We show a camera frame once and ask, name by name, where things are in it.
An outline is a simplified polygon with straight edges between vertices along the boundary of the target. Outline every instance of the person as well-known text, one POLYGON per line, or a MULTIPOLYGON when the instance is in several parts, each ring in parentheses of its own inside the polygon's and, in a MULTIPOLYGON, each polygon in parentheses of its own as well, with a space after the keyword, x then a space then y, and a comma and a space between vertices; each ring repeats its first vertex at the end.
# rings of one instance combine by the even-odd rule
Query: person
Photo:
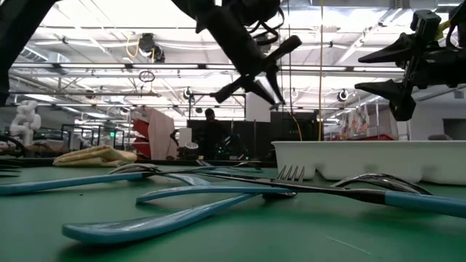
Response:
POLYGON ((226 129, 216 120, 216 114, 213 109, 206 109, 204 143, 202 144, 204 158, 215 159, 218 146, 221 145, 222 140, 228 135, 229 133, 226 129))

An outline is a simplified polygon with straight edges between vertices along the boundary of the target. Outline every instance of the yellow cable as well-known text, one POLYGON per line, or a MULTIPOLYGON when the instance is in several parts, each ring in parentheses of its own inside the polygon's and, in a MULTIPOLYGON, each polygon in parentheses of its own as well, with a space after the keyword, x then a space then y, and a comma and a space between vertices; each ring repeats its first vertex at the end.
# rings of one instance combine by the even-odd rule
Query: yellow cable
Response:
POLYGON ((294 117, 294 115, 291 114, 290 111, 289 111, 288 113, 290 114, 291 117, 293 117, 293 120, 294 120, 294 122, 296 123, 296 126, 298 127, 299 140, 300 140, 300 141, 303 141, 303 136, 302 136, 302 134, 301 134, 301 128, 300 128, 300 126, 299 126, 298 120, 296 120, 296 118, 294 117))
POLYGON ((319 141, 322 140, 322 67, 323 67, 323 0, 320 0, 320 72, 319 72, 319 141))
POLYGON ((138 39, 138 44, 136 44, 136 53, 135 53, 134 55, 130 53, 130 48, 129 48, 129 46, 128 46, 128 44, 130 43, 130 38, 129 38, 129 37, 128 37, 128 40, 127 40, 127 42, 126 42, 126 43, 127 43, 127 45, 126 45, 126 53, 127 53, 130 57, 132 57, 132 58, 136 57, 136 56, 138 55, 138 53, 139 53, 139 40, 141 40, 141 38, 138 39))

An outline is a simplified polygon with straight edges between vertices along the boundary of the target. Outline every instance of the fork tines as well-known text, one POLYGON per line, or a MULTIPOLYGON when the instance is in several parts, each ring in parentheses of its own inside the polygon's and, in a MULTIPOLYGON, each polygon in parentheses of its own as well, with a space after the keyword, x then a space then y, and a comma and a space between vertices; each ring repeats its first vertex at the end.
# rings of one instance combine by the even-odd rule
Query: fork tines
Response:
POLYGON ((301 172, 299 173, 299 177, 296 177, 296 174, 298 173, 298 169, 299 169, 299 166, 296 166, 292 176, 290 177, 291 171, 293 171, 293 166, 290 166, 290 168, 288 169, 288 172, 285 174, 286 172, 286 165, 285 165, 280 171, 280 174, 278 175, 277 179, 294 182, 298 178, 298 182, 302 183, 304 179, 304 167, 301 169, 301 172))

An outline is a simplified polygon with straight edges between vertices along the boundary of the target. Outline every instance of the poster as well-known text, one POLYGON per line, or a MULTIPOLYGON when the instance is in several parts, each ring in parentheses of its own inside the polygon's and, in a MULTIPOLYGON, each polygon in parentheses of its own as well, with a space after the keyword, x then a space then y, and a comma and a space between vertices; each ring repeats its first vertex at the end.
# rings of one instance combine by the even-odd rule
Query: poster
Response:
POLYGON ((360 106, 344 115, 341 122, 340 139, 345 140, 355 136, 367 136, 369 114, 367 105, 360 106))

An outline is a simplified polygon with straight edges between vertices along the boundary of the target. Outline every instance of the blue handle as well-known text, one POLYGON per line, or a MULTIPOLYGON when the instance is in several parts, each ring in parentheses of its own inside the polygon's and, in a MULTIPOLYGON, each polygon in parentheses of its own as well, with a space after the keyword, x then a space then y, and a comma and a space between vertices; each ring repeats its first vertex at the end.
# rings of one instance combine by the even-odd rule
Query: blue handle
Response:
POLYGON ((254 196, 256 194, 241 194, 231 199, 194 207, 163 217, 139 218, 110 223, 65 224, 62 227, 62 234, 90 244, 130 242, 175 231, 254 196))
POLYGON ((180 186, 175 188, 165 188, 144 194, 136 199, 136 203, 142 203, 149 200, 161 199, 163 197, 182 196, 185 194, 202 194, 202 193, 249 193, 249 194, 266 194, 266 193, 292 193, 286 188, 272 188, 265 186, 180 186))
POLYGON ((81 186, 120 180, 133 180, 142 177, 143 173, 135 172, 117 175, 96 175, 86 178, 68 178, 60 180, 43 180, 25 183, 8 183, 0 185, 0 196, 27 194, 35 191, 48 190, 54 188, 65 188, 69 186, 81 186))
POLYGON ((466 202, 458 199, 388 191, 385 204, 466 218, 466 202))
POLYGON ((196 178, 191 175, 165 174, 163 176, 167 178, 175 178, 175 179, 181 180, 184 183, 187 183, 188 185, 191 185, 191 186, 209 186, 210 185, 209 181, 206 181, 201 178, 196 178))

